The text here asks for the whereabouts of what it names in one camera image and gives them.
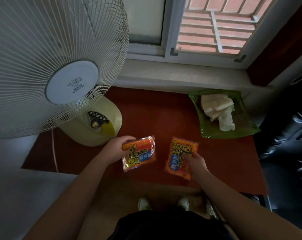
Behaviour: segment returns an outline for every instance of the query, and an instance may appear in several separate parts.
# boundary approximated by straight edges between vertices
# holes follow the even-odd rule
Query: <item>fan grille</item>
[[[128,43],[121,0],[0,0],[0,138],[37,134],[85,111],[117,78]],[[98,67],[97,83],[73,103],[51,103],[49,79],[79,60]]]

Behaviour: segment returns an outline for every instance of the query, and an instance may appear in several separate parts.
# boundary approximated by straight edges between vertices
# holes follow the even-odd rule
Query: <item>fan knob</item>
[[[94,128],[94,127],[97,127],[98,124],[97,124],[97,122],[93,122],[91,126]]]

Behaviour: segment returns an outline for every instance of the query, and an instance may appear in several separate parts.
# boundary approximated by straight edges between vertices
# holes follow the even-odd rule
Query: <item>orange packet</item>
[[[186,159],[183,159],[182,153],[185,152],[194,157],[199,144],[193,141],[173,137],[170,145],[169,159],[165,170],[189,180],[191,178],[191,169],[189,167],[189,162]]]
[[[123,171],[137,168],[156,160],[154,136],[148,136],[122,145],[122,150],[130,149],[128,156],[122,158]]]

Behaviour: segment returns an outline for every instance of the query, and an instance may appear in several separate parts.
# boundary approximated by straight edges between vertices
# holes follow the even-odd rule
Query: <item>window frame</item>
[[[272,12],[266,12],[238,55],[175,50],[185,4],[186,0],[165,0],[161,45],[129,43],[127,59],[247,69],[301,6],[302,0],[275,0],[270,6]]]

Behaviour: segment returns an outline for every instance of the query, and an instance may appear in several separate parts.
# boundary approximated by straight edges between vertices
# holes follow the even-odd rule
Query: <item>fan center cap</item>
[[[50,78],[45,95],[54,104],[69,104],[85,96],[97,83],[97,66],[86,60],[74,61]]]

